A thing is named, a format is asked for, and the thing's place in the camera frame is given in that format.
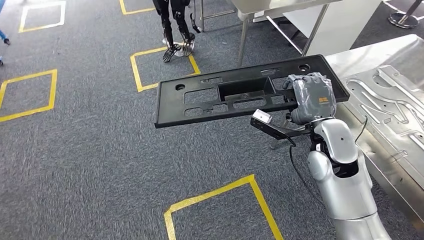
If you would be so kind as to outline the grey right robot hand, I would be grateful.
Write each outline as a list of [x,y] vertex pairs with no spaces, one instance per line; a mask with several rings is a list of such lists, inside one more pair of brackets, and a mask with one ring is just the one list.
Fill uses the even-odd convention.
[[282,85],[292,89],[297,108],[290,111],[291,121],[297,125],[334,117],[337,110],[332,82],[319,72],[307,75],[290,74]]

